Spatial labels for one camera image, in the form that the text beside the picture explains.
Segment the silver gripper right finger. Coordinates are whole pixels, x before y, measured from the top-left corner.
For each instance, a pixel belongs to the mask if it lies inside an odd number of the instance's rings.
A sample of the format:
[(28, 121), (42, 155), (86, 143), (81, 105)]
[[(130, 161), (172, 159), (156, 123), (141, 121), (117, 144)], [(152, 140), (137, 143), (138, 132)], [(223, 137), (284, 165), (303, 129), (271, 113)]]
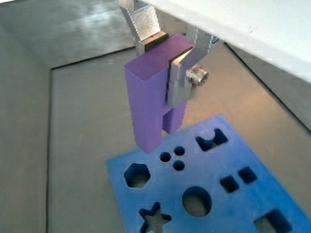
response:
[(192, 25), (188, 26), (185, 38), (192, 47), (169, 63), (166, 101), (170, 106), (177, 106), (188, 99), (192, 86), (202, 86), (206, 82), (208, 72), (197, 63), (223, 43), (219, 37)]

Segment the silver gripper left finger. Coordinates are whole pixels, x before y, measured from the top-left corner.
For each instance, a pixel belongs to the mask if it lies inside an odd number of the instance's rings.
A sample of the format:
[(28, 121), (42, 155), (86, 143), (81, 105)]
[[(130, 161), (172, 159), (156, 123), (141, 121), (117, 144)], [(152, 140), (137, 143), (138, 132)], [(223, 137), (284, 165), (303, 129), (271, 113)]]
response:
[(153, 49), (168, 38), (169, 34), (160, 29), (156, 9), (141, 0), (118, 0), (122, 16), (133, 35), (136, 55)]

